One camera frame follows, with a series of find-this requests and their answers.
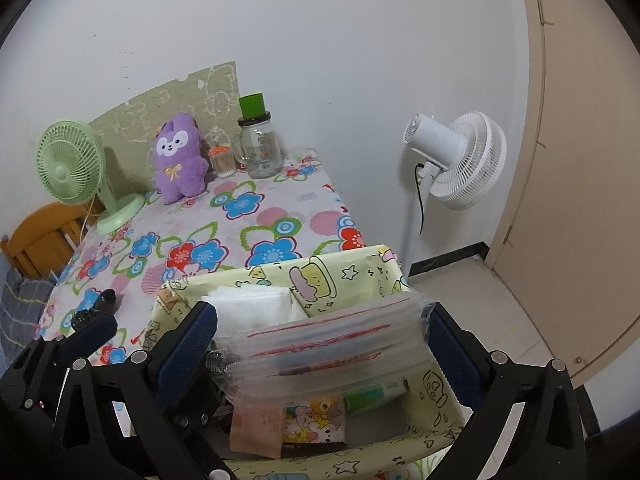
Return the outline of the black plastic bag bundle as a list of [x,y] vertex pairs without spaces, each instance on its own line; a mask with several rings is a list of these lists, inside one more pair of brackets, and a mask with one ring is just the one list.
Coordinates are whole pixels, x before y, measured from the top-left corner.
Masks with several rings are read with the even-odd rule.
[[116,311],[117,295],[114,289],[102,292],[94,291],[90,302],[85,301],[72,317],[72,329],[75,332],[83,330],[102,315],[113,315]]

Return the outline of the pink paper packet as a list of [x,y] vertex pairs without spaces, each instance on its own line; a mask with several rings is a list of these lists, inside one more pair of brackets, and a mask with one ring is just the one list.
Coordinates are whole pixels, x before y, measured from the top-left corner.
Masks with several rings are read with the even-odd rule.
[[285,408],[240,405],[233,411],[230,450],[277,460],[281,457]]

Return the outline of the cartoon bear tissue pack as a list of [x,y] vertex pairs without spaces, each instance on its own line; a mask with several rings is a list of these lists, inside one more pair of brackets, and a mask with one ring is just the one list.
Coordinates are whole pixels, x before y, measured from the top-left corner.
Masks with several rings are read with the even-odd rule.
[[340,396],[288,406],[284,444],[343,444],[346,442],[346,408]]

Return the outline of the clear zip bag bundle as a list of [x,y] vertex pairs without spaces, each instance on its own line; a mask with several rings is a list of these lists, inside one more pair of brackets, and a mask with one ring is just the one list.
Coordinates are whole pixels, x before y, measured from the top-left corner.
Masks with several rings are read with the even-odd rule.
[[346,396],[430,367],[431,300],[401,292],[306,320],[240,333],[209,355],[234,405],[285,406]]

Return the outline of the green tissue pack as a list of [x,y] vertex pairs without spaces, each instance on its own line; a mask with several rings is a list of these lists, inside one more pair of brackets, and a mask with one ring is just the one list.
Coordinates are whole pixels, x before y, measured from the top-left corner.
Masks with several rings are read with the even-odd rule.
[[355,390],[344,396],[346,414],[357,415],[375,410],[407,393],[408,390],[408,382],[405,379],[388,380]]

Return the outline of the grey plaid pillow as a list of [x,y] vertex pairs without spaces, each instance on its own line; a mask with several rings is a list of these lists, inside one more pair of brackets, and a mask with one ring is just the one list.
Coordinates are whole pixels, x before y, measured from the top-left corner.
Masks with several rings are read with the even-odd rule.
[[50,278],[25,278],[1,256],[1,345],[6,351],[23,349],[53,323],[49,304],[54,289]]

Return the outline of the yellow cartoon storage box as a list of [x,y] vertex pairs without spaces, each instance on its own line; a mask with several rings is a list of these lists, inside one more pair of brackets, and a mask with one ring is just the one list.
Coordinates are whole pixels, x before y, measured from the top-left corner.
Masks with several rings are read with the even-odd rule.
[[[384,245],[332,252],[276,263],[168,281],[158,291],[143,347],[152,349],[176,328],[201,296],[221,286],[285,287],[306,315],[346,309],[404,292],[407,283],[390,248]],[[421,479],[435,468],[460,436],[463,416],[444,378],[444,397],[427,403],[411,393],[404,402],[404,433],[390,440],[315,456],[282,460],[228,460],[239,479],[387,479],[393,471]]]

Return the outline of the green desk fan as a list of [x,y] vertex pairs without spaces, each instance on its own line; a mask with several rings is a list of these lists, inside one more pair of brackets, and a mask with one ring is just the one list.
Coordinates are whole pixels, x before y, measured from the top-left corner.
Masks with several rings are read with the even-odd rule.
[[140,194],[115,196],[102,142],[84,122],[59,120],[50,125],[38,144],[36,168],[43,187],[60,203],[75,206],[95,198],[100,201],[104,207],[96,220],[100,234],[119,230],[144,206]]

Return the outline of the floral tablecloth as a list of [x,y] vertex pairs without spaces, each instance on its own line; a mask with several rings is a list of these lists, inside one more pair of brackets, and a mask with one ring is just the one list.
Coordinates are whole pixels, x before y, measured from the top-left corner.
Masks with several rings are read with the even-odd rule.
[[240,170],[171,205],[151,192],[122,228],[89,230],[61,272],[36,334],[69,334],[75,313],[114,290],[118,331],[91,361],[120,363],[141,347],[156,293],[167,281],[363,244],[317,153],[296,152],[274,177],[254,179]]

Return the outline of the beige door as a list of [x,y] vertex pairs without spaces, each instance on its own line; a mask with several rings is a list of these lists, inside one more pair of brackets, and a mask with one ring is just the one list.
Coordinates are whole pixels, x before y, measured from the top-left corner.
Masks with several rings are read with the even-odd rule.
[[639,335],[639,55],[605,0],[524,0],[523,139],[488,263],[575,385]]

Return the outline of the purple plush toy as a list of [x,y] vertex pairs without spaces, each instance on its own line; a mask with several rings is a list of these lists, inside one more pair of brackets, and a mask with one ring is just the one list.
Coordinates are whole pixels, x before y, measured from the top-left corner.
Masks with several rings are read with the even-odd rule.
[[153,141],[152,161],[153,182],[165,205],[204,192],[208,161],[192,115],[178,113],[163,123]]

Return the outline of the cardboard sheet with cartoons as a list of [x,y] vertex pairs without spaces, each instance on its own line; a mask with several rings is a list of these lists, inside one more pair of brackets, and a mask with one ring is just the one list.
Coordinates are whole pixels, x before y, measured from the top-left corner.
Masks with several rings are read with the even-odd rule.
[[154,188],[152,141],[156,129],[175,114],[188,113],[195,119],[206,148],[228,139],[237,150],[239,97],[235,62],[227,62],[161,84],[89,122],[101,138],[114,194],[120,197]]

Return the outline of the cotton swab container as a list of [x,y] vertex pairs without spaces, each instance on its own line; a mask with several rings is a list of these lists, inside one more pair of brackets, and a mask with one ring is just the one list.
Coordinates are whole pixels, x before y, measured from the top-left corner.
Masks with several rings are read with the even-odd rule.
[[230,145],[212,146],[208,150],[208,157],[217,177],[228,178],[235,174],[236,162]]

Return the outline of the glass jar green lid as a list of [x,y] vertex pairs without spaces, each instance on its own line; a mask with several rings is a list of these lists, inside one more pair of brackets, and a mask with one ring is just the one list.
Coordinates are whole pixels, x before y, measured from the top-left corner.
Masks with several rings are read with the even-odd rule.
[[274,177],[283,168],[283,156],[271,114],[261,93],[239,98],[240,159],[253,179]]

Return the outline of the white standing fan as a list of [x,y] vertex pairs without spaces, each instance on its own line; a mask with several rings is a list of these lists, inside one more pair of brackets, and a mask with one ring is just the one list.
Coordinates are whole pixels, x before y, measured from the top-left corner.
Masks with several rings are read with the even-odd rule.
[[434,198],[450,210],[475,206],[499,180],[508,146],[503,128],[481,112],[466,113],[448,126],[416,114],[402,142],[418,158],[408,170],[412,195],[407,200],[398,252],[400,270],[409,276],[425,226],[427,202]]

